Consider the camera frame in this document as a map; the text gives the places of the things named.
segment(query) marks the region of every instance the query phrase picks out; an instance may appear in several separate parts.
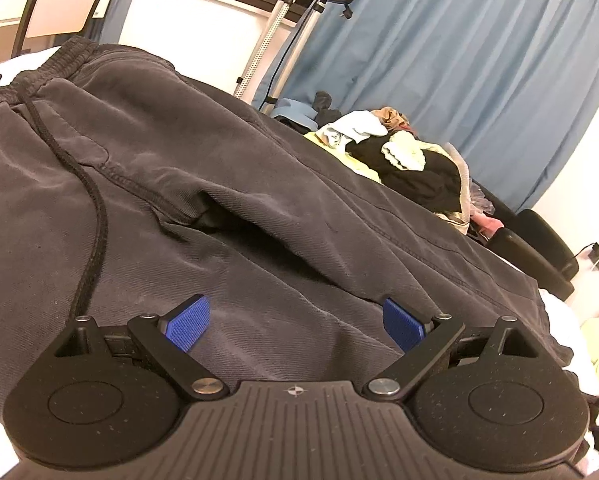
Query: brown cloth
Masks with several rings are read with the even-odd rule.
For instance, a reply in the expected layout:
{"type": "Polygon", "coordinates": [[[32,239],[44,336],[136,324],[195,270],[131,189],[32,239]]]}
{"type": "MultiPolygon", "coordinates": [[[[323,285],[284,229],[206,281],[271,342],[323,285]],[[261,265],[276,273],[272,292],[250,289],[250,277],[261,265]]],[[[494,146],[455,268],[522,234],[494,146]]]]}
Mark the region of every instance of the brown cloth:
{"type": "Polygon", "coordinates": [[[406,116],[395,110],[395,108],[385,106],[381,110],[373,110],[371,113],[386,126],[389,133],[397,130],[406,130],[413,133],[406,116]]]}

